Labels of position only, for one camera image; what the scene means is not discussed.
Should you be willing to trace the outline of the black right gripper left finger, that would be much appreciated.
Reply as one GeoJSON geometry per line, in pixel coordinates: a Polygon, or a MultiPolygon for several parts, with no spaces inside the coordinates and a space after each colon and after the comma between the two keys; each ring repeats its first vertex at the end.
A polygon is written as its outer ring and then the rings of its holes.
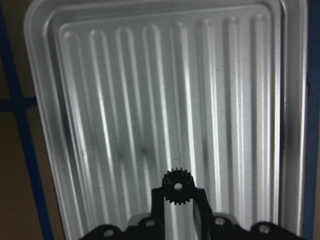
{"type": "Polygon", "coordinates": [[[150,215],[138,221],[136,225],[128,225],[122,231],[115,225],[103,224],[82,237],[83,240],[164,240],[165,210],[164,192],[161,187],[151,190],[150,215]]]}

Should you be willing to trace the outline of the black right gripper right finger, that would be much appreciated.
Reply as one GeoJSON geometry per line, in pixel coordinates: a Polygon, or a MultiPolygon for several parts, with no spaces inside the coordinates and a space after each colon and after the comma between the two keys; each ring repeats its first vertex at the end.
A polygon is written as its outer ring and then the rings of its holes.
{"type": "Polygon", "coordinates": [[[193,222],[199,240],[299,240],[300,237],[272,222],[260,221],[243,228],[231,214],[211,209],[204,189],[192,191],[193,222]]]}

